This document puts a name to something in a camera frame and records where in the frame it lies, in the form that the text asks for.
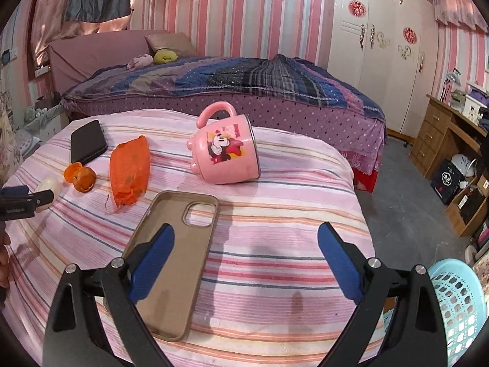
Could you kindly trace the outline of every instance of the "person's hand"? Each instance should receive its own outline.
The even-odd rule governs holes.
[[[0,222],[0,287],[8,288],[8,252],[10,237],[5,232],[5,222]]]

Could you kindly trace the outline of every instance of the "pink mug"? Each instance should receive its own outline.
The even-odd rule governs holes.
[[[230,117],[207,125],[219,110],[227,111]],[[244,114],[237,115],[233,105],[223,101],[207,106],[197,119],[197,128],[199,131],[187,142],[193,174],[211,184],[237,184],[260,177],[251,124]]]

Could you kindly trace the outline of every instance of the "brown pillow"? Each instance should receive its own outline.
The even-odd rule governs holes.
[[[197,50],[185,33],[156,33],[144,37],[154,53],[168,49],[174,51],[179,58],[197,56]]]

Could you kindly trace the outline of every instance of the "pink headboard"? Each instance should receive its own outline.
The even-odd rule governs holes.
[[[63,94],[99,69],[127,65],[133,57],[149,54],[151,51],[144,36],[153,33],[167,32],[122,30],[53,41],[48,54],[55,91]]]

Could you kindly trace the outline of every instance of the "black smartphone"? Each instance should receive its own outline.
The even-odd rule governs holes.
[[[72,163],[90,163],[107,150],[104,132],[98,120],[90,121],[72,133]]]

